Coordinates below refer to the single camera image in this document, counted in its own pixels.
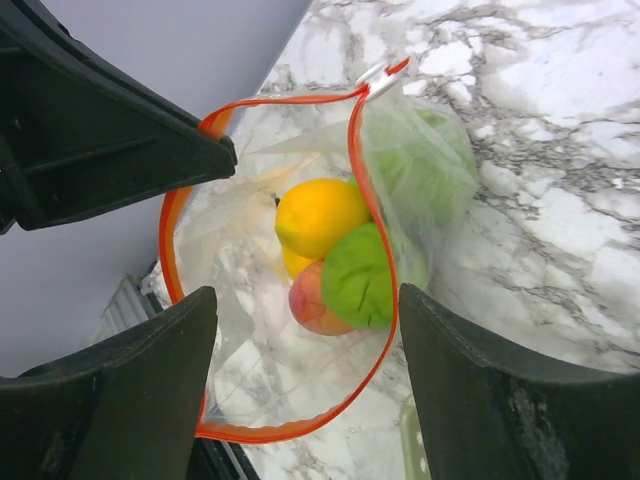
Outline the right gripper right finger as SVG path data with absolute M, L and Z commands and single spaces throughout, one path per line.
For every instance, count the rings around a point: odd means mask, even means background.
M 405 284 L 399 321 L 435 479 L 635 479 L 639 377 L 574 365 Z

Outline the orange toy peach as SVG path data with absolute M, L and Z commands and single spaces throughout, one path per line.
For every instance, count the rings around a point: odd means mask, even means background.
M 331 312 L 322 300 L 323 261 L 307 266 L 289 290 L 289 308 L 295 320 L 306 330 L 324 336 L 341 336 L 354 330 Z

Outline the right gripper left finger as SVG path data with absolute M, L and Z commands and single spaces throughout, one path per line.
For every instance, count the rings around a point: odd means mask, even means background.
M 178 304 L 1 381 L 4 479 L 183 479 L 216 335 L 217 299 Z

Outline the yellow toy pear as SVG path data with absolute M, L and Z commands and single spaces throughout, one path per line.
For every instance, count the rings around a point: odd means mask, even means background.
M 301 256 L 287 248 L 282 249 L 282 257 L 286 272 L 292 280 L 294 280 L 309 265 L 317 262 L 317 259 Z

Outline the yellow toy lemon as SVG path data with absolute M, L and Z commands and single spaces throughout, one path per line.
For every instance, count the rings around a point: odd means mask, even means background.
M 275 232 L 284 248 L 319 259 L 370 219 L 369 208 L 355 184 L 319 178 L 296 185 L 280 198 Z

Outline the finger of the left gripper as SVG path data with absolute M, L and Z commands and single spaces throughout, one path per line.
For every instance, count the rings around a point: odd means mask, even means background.
M 38 1 L 1 5 L 1 227 L 79 222 L 234 174 L 228 137 L 74 39 Z

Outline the clear zip top bag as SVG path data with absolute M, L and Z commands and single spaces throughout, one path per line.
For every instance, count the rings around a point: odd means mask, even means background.
M 408 96 L 407 62 L 380 63 L 349 89 L 258 96 L 227 104 L 199 129 L 223 137 L 235 115 L 238 164 L 224 181 L 169 193 L 159 222 L 159 260 L 172 301 L 198 288 L 216 290 L 217 338 L 196 434 L 265 444 L 309 434 L 361 393 L 389 351 L 399 290 L 390 238 L 369 173 L 365 111 L 440 105 Z M 319 178 L 355 184 L 380 232 L 391 272 L 393 317 L 386 328 L 324 336 L 293 317 L 292 280 L 275 232 L 280 198 Z

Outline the bright green toy cabbage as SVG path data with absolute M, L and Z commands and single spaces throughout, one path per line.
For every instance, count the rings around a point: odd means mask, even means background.
M 357 227 L 327 254 L 321 295 L 328 309 L 354 328 L 386 328 L 391 324 L 391 272 L 375 223 Z

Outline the pale green toy lettuce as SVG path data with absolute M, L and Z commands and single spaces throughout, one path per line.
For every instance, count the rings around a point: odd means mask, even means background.
M 425 107 L 365 111 L 362 140 L 398 281 L 425 290 L 478 189 L 464 126 Z

